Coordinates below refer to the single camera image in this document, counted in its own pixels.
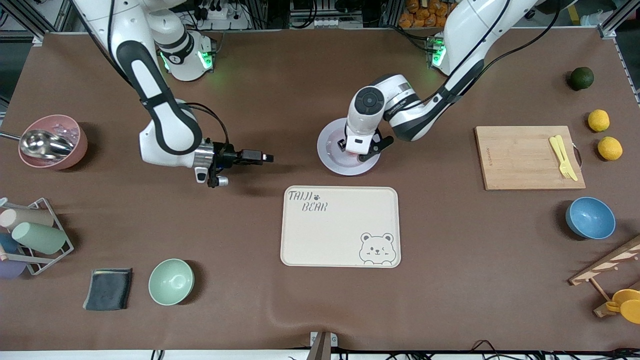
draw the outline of yellow mug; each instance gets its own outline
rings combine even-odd
[[[607,302],[607,309],[622,316],[632,323],[640,324],[640,291],[622,289]]]

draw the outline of pink bowl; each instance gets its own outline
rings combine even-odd
[[[60,135],[58,132],[60,127],[67,129],[67,131],[77,130],[76,139],[62,134],[63,138],[69,140],[74,145],[73,150],[71,150],[71,153],[67,155],[66,158],[57,162],[53,162],[55,160],[49,159],[32,158],[31,156],[23,154],[22,151],[20,151],[20,148],[18,148],[18,155],[20,156],[20,159],[30,167],[49,168],[51,170],[62,170],[77,164],[84,157],[84,154],[86,154],[87,140],[86,134],[74,119],[66,115],[49,115],[31,124],[24,132],[26,133],[29,130],[42,129],[52,134]]]

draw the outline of dark gray towel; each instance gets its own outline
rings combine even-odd
[[[121,310],[127,307],[131,269],[95,269],[91,271],[85,310]]]

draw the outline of green cup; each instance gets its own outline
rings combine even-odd
[[[68,240],[64,231],[34,222],[20,223],[11,236],[24,246],[47,255],[60,250]]]

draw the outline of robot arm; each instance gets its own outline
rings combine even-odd
[[[76,5],[100,43],[111,50],[117,66],[127,76],[149,111],[159,149],[180,156],[195,151],[202,132],[195,119],[178,107],[156,61],[156,45],[138,1],[115,1],[111,17],[111,43],[108,39],[109,0],[76,0]]]
[[[389,122],[400,140],[412,142],[422,138],[481,73],[484,57],[493,43],[535,2],[463,0],[447,19],[442,52],[437,61],[434,59],[435,67],[448,75],[444,85],[424,103],[402,75],[383,76],[362,88],[349,107],[346,150],[357,154],[370,152],[374,146],[371,138],[382,119]],[[367,94],[373,94],[376,101],[382,96],[383,106],[374,104],[372,95]]]
[[[206,182],[209,176],[209,186],[224,186],[228,179],[218,176],[222,169],[261,165],[273,162],[273,157],[260,151],[235,152],[232,144],[203,139],[189,106],[178,102],[164,81],[156,58],[158,40],[163,58],[173,64],[172,74],[177,79],[193,80],[211,68],[201,53],[206,50],[207,42],[202,40],[205,37],[187,32],[178,17],[167,10],[184,1],[74,0],[74,3],[88,30],[108,50],[108,56],[131,82],[151,116],[151,122],[140,133],[142,160],[194,168],[199,183]]]

